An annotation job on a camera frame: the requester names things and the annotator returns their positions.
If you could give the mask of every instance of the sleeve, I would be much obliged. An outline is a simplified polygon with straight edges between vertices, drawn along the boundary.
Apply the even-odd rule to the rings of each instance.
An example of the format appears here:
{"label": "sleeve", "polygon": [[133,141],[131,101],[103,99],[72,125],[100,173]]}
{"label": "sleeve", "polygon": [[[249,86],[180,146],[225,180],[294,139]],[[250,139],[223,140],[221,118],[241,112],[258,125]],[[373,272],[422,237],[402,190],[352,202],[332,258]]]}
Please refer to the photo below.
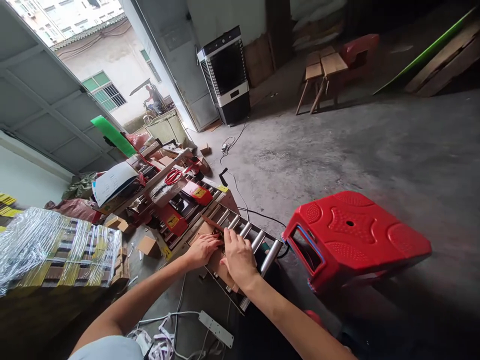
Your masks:
{"label": "sleeve", "polygon": [[112,335],[81,347],[69,360],[143,360],[140,346],[130,338]]}

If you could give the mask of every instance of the power strip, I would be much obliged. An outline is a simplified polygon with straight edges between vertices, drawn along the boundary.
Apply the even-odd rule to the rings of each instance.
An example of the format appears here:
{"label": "power strip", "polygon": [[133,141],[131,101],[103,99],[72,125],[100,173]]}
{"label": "power strip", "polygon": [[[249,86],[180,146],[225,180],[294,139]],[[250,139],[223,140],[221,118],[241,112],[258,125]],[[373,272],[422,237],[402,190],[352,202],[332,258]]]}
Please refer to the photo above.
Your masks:
{"label": "power strip", "polygon": [[213,335],[216,336],[218,340],[224,343],[229,349],[232,348],[234,344],[234,337],[231,333],[229,333],[223,326],[221,326],[218,322],[212,319],[210,315],[208,315],[205,311],[200,311],[200,315],[198,316],[198,320],[206,326],[208,330],[210,330]]}

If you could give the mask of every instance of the red chair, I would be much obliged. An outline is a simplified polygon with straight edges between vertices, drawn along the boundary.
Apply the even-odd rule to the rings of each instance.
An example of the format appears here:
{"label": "red chair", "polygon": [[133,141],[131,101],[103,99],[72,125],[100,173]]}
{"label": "red chair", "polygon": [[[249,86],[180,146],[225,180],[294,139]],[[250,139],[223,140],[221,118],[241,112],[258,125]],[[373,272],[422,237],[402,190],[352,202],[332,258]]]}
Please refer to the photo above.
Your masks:
{"label": "red chair", "polygon": [[348,71],[341,74],[343,84],[368,74],[379,40],[378,34],[369,34],[343,45],[340,56],[348,66]]}

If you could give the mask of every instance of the green board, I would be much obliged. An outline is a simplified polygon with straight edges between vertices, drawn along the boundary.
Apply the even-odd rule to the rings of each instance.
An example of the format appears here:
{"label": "green board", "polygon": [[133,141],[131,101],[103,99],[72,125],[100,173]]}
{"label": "green board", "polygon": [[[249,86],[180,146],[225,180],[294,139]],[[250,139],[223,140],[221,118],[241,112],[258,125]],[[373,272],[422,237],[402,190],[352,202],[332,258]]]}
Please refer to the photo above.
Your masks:
{"label": "green board", "polygon": [[385,89],[387,86],[389,86],[391,83],[396,81],[398,78],[400,78],[403,74],[407,73],[410,69],[425,65],[427,62],[429,62],[443,47],[453,38],[455,34],[460,31],[460,29],[463,26],[464,20],[476,9],[477,7],[475,6],[473,9],[471,9],[469,12],[467,12],[465,15],[462,16],[460,20],[458,20],[451,28],[449,28],[445,33],[443,33],[442,36],[440,36],[437,40],[435,40],[429,47],[427,47],[420,55],[418,55],[415,60],[413,60],[410,64],[406,66],[400,73],[395,76],[392,80],[387,82],[385,85],[383,85],[381,88],[379,88],[377,91],[373,93],[373,95],[379,93],[383,89]]}
{"label": "green board", "polygon": [[115,146],[124,153],[127,158],[137,153],[128,140],[124,138],[124,136],[103,116],[97,116],[91,120],[91,123],[113,144],[115,144]]}

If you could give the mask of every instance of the red plastic stool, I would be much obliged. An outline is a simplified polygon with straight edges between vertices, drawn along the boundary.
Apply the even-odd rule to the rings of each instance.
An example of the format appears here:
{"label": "red plastic stool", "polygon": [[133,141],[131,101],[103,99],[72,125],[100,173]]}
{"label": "red plastic stool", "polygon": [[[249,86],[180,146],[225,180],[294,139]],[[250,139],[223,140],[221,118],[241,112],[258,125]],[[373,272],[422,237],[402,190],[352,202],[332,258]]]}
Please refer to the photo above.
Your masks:
{"label": "red plastic stool", "polygon": [[343,191],[297,208],[282,234],[317,294],[390,277],[432,253],[430,242],[362,194]]}
{"label": "red plastic stool", "polygon": [[340,56],[348,66],[348,71],[341,74],[342,84],[368,74],[372,66],[372,57],[379,45],[379,41],[378,34],[369,34],[342,46]]}

